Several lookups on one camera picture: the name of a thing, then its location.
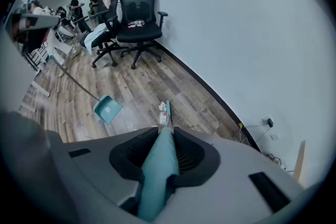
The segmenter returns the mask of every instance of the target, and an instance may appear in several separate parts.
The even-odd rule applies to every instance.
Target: black baseboard
[[[232,111],[232,109],[224,102],[222,98],[203,80],[197,75],[191,68],[189,68],[184,62],[182,62],[176,55],[171,53],[169,50],[167,50],[165,47],[163,47],[161,44],[158,44],[158,48],[163,50],[166,54],[168,54],[175,62],[177,62],[185,71],[187,71],[200,85],[203,86],[205,90],[207,90],[213,98],[222,106],[223,109],[229,114],[229,116],[235,121],[237,125],[241,123],[241,120],[238,118],[238,116]],[[243,127],[241,130],[242,133],[246,136],[248,139],[248,142],[250,145],[260,152],[260,149],[254,139],[252,138],[251,134],[248,132],[246,128]]]

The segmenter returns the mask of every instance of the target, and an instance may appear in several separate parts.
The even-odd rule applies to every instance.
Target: chair base
[[[132,63],[132,65],[131,65],[131,69],[135,69],[135,68],[136,68],[135,63],[137,62],[137,60],[138,60],[140,54],[141,54],[143,51],[148,52],[148,53],[150,53],[151,55],[156,56],[156,57],[157,57],[156,60],[157,60],[158,62],[161,62],[161,61],[162,61],[161,56],[158,55],[156,52],[153,52],[153,51],[150,49],[150,47],[153,47],[153,46],[157,46],[157,43],[154,42],[154,43],[152,43],[152,44],[144,44],[143,42],[140,42],[140,43],[138,43],[138,44],[137,44],[135,47],[133,47],[133,48],[129,48],[129,49],[123,50],[123,51],[120,53],[120,57],[121,57],[121,58],[124,57],[124,53],[126,53],[126,52],[137,51],[137,53],[136,53],[136,55],[135,55],[135,57],[134,57],[133,63]]]
[[[103,48],[102,46],[99,46],[99,49],[97,50],[97,55],[98,57],[92,62],[92,67],[96,68],[96,62],[103,57],[105,54],[109,54],[111,60],[112,60],[112,66],[116,67],[117,66],[117,62],[115,61],[111,51],[113,50],[121,50],[121,49],[128,49],[127,46],[120,46],[119,44],[117,44],[116,42],[112,41],[112,45],[107,45],[107,42],[103,43],[105,48]]]

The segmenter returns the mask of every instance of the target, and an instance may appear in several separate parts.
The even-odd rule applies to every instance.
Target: office chair
[[[104,22],[107,26],[107,29],[109,31],[103,32],[100,36],[98,36],[93,42],[92,42],[92,48],[99,47],[97,50],[98,57],[92,62],[92,67],[96,68],[96,62],[102,58],[105,54],[109,54],[111,60],[112,60],[112,66],[117,66],[117,62],[115,61],[111,51],[113,50],[120,50],[120,49],[127,49],[127,46],[119,46],[116,42],[113,42],[111,39],[116,38],[116,33],[118,32],[120,28],[120,24],[118,22],[117,17],[117,3],[118,0],[111,0],[110,8],[107,9],[105,7],[105,4],[103,3],[103,0],[98,0],[98,13],[90,16],[90,19],[98,17],[99,23]],[[79,43],[85,47],[84,40],[87,37],[87,35],[84,35]]]
[[[161,57],[149,48],[157,45],[153,40],[162,36],[161,29],[163,17],[168,16],[168,14],[166,12],[158,12],[161,16],[160,26],[158,26],[156,24],[156,16],[154,12],[155,0],[120,0],[120,3],[122,20],[118,32],[118,41],[137,43],[135,47],[122,51],[120,57],[123,57],[126,52],[137,51],[133,64],[131,65],[132,69],[135,69],[135,63],[143,51],[156,56],[156,60],[161,62]],[[134,28],[128,27],[128,23],[139,19],[144,20],[145,25]]]

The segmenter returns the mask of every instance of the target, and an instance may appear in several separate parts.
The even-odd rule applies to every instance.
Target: laminate floor
[[[96,101],[76,86],[49,60],[35,81],[50,92],[42,95],[30,87],[24,102],[36,108],[32,113],[21,107],[20,113],[45,129],[60,134],[64,142],[83,141],[159,126],[159,105],[171,100],[174,126],[191,128],[230,140],[239,140],[239,128],[219,103],[181,66],[161,50],[162,62],[143,52],[136,69],[130,69],[134,53],[124,58],[112,52],[118,63],[111,66],[105,55],[93,69],[96,57],[79,49],[69,61],[68,71],[94,95],[110,95],[123,105],[121,112],[106,125],[93,112]],[[241,134],[243,143],[248,143]]]

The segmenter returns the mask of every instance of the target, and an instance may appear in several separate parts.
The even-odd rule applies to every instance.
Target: dustpan
[[[96,99],[98,103],[96,103],[93,107],[93,111],[95,114],[106,124],[110,124],[114,117],[119,113],[122,109],[122,105],[120,105],[116,100],[108,95],[104,95],[100,99],[95,97],[91,92],[85,89],[77,80],[73,78],[72,75],[68,73],[68,71],[53,57],[50,58],[58,65],[60,69],[75,83],[79,86],[84,92],[90,95],[92,98]]]

